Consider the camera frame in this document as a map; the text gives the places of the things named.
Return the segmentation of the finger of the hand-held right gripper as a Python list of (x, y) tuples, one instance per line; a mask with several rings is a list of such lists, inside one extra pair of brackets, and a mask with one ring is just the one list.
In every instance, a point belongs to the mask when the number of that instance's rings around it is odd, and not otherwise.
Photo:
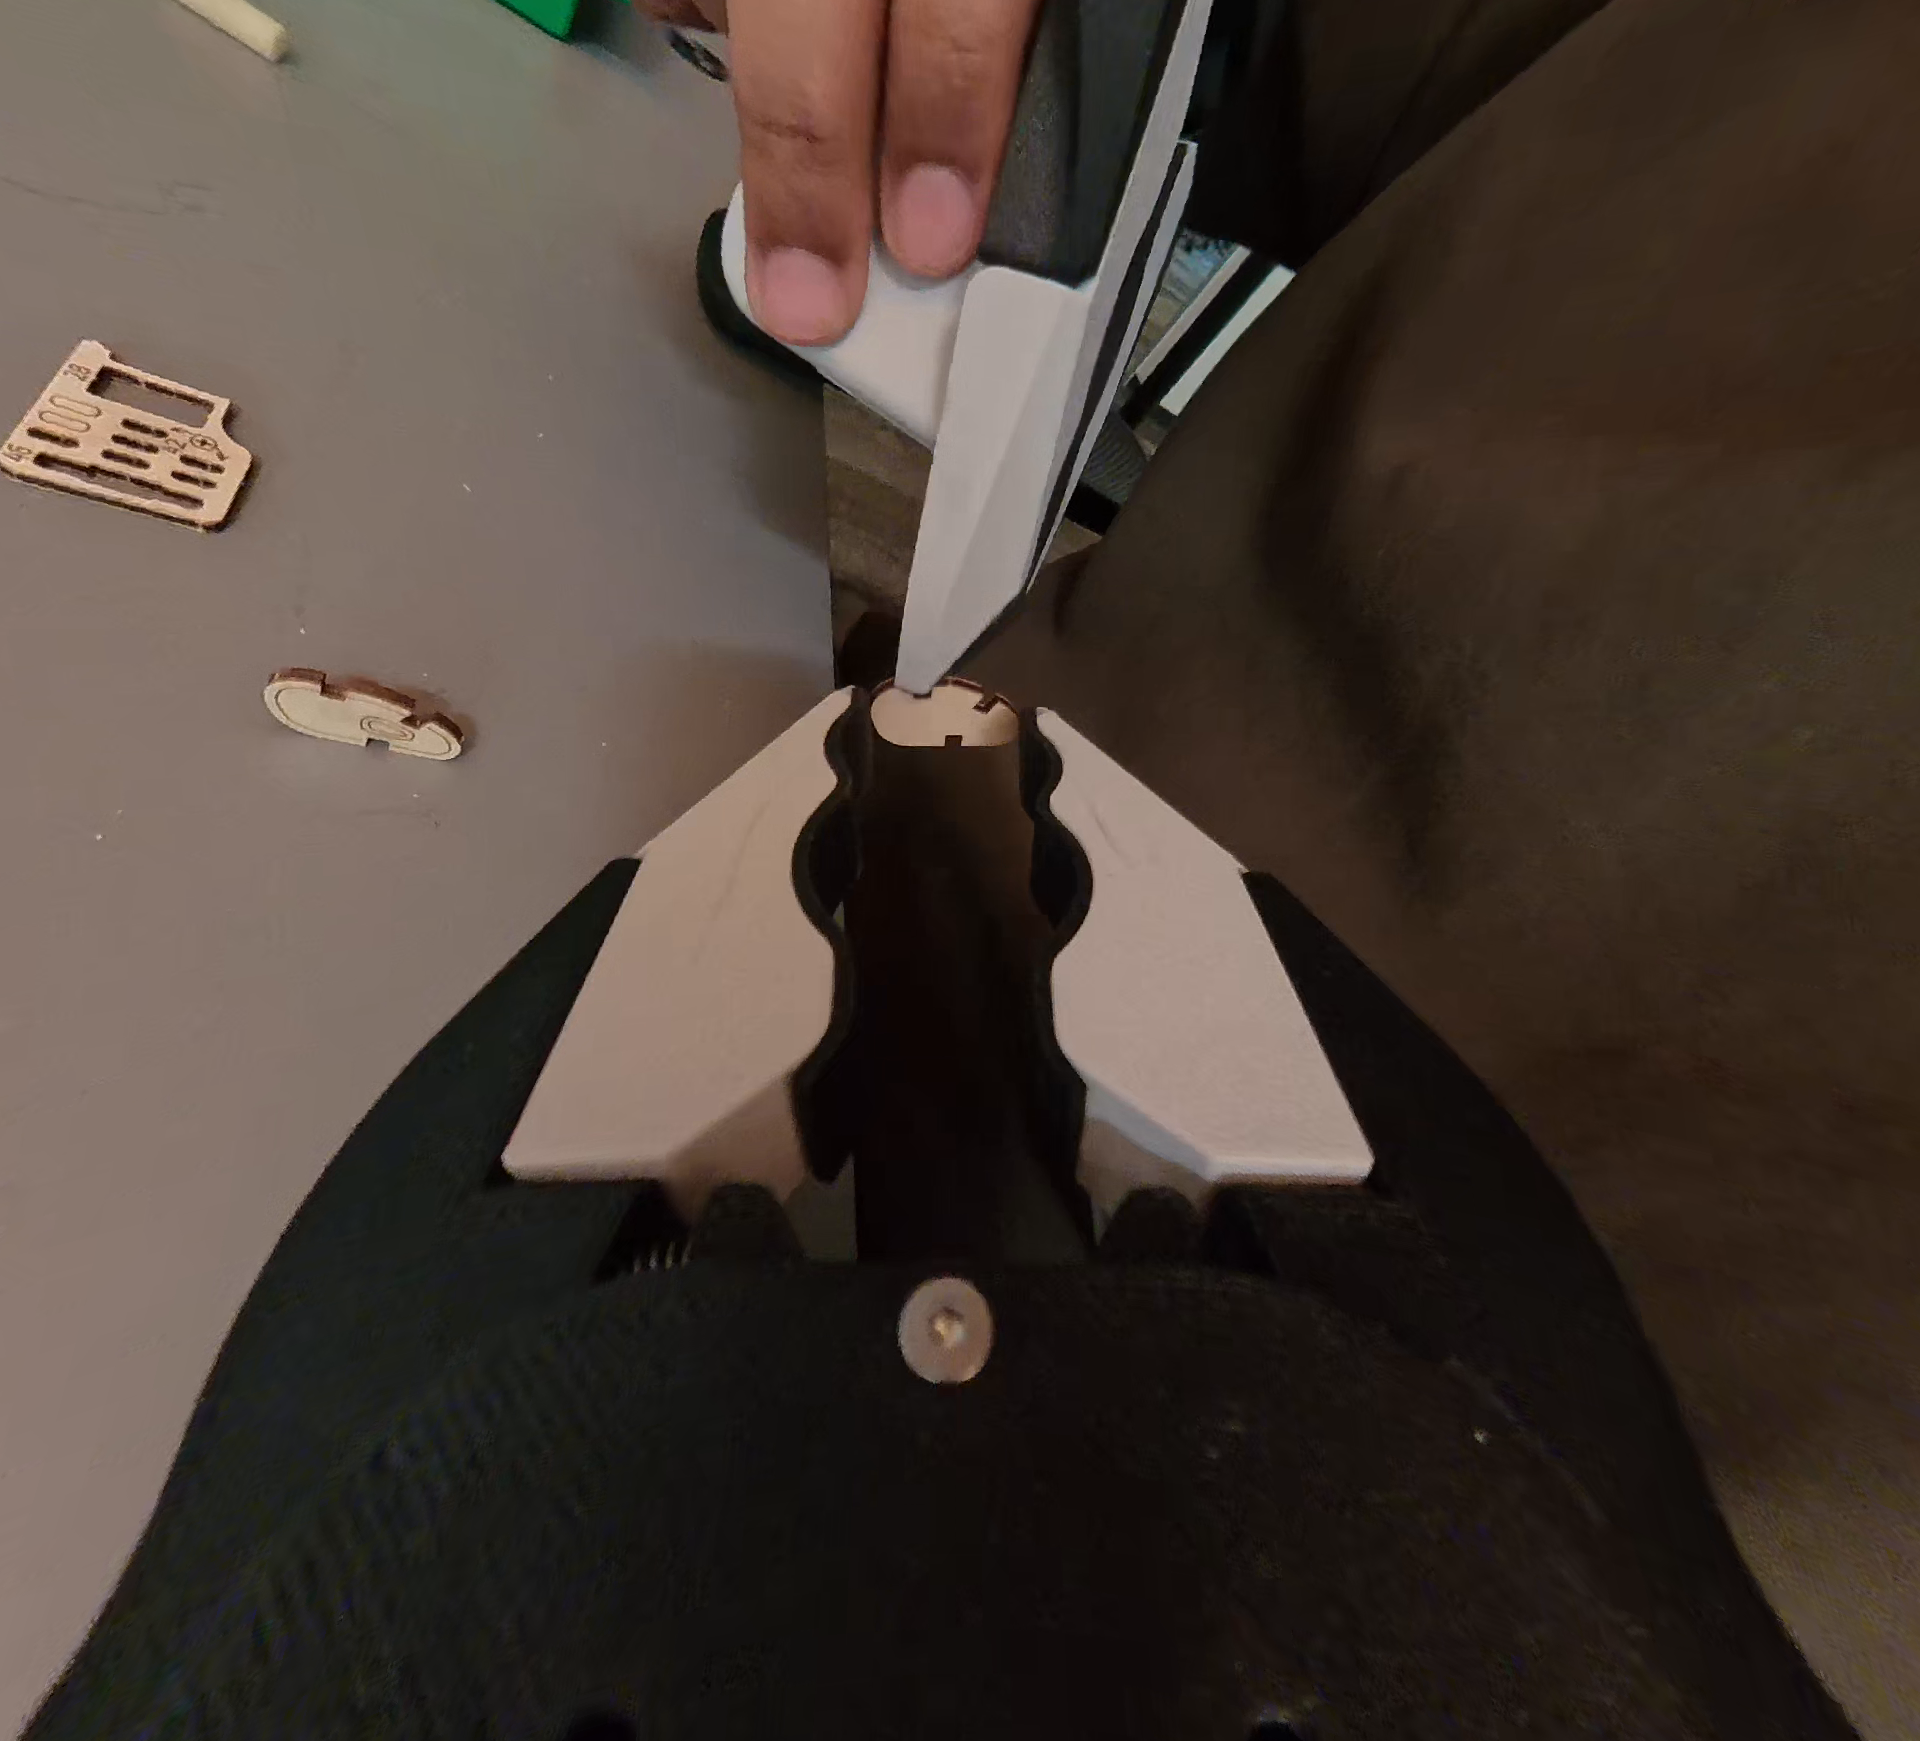
[(1034, 544), (1091, 313), (1113, 289), (1183, 136), (1214, 0), (1186, 0), (1094, 272), (1075, 287), (985, 267), (962, 301), (907, 574), (893, 682), (928, 692), (1034, 581)]
[(1133, 344), (1138, 343), (1145, 313), (1157, 292), (1163, 267), (1174, 249), (1171, 241), (1180, 230), (1180, 218), (1186, 215), (1195, 142), (1180, 139), (1171, 151), (1160, 188), (1143, 211), (1143, 224), (1127, 253), (1129, 256), (1117, 267), (1116, 284), (1105, 283), (1105, 277), (1099, 278), (1099, 291), (1113, 289), (1113, 292), (1091, 309), (1091, 313), (1098, 314), (1094, 322), (1098, 334), (1088, 343), (1091, 361), (1086, 379), (1072, 384), (1075, 390), (1070, 406), (1075, 413), (1067, 417), (1059, 454), (1047, 478), (1047, 495), (1030, 553), (1030, 571), (1034, 574), (1054, 544), (1056, 532), (1067, 514), (1067, 503), (1081, 483), (1098, 434), (1103, 430), (1116, 406), (1117, 388), (1125, 379), (1127, 358), (1135, 348)]

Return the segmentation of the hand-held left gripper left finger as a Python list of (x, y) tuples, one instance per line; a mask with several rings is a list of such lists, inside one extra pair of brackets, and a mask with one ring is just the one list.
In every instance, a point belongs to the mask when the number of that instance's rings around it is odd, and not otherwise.
[(839, 688), (638, 852), (507, 1176), (656, 1186), (684, 1224), (731, 1186), (788, 1204), (839, 1184), (851, 1128), (828, 1072), (851, 1033), (870, 777), (870, 704)]

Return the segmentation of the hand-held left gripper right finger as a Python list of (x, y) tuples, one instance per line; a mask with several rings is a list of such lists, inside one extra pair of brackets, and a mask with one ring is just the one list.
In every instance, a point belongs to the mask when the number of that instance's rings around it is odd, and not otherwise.
[(1051, 1031), (1081, 1084), (1074, 1176), (1103, 1225), (1139, 1192), (1351, 1188), (1373, 1149), (1235, 857), (1049, 708), (1037, 814), (1067, 842)]

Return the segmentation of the oval wooden piece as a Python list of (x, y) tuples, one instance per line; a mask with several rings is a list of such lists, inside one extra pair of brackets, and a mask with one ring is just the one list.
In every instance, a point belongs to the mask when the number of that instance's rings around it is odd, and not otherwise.
[(870, 720), (876, 738), (907, 750), (1000, 748), (1020, 738), (1018, 712), (1001, 696), (956, 676), (923, 695), (892, 680), (876, 686)]

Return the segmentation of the grey desk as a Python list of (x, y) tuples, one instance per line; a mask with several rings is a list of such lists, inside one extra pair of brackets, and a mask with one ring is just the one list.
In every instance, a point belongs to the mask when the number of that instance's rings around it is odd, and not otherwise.
[[(233, 403), (201, 535), (4, 481), (4, 1737), (347, 1131), (828, 679), (819, 419), (693, 241), (719, 87), (492, 0), (4, 4), (4, 426), (92, 336)], [(278, 725), (308, 668), (449, 763)]]

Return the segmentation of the rounded notched wooden piece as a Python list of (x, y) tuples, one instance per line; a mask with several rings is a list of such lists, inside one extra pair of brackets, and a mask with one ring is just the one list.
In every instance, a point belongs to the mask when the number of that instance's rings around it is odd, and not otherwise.
[(329, 745), (377, 745), (429, 763), (449, 763), (465, 747), (455, 720), (377, 682), (288, 668), (269, 676), (262, 692), (278, 725)]

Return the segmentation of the wooden piece with slot cutouts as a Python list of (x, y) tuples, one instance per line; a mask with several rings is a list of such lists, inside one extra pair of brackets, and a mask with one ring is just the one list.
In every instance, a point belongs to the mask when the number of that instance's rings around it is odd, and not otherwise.
[(254, 462), (232, 398), (121, 362), (95, 338), (65, 354), (2, 443), (10, 481), (199, 532), (229, 525)]

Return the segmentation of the white wax cylinder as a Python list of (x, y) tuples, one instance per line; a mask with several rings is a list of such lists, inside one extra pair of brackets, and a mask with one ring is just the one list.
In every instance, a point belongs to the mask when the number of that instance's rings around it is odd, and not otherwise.
[(285, 25), (252, 0), (174, 3), (267, 65), (280, 65), (292, 53), (292, 35)]

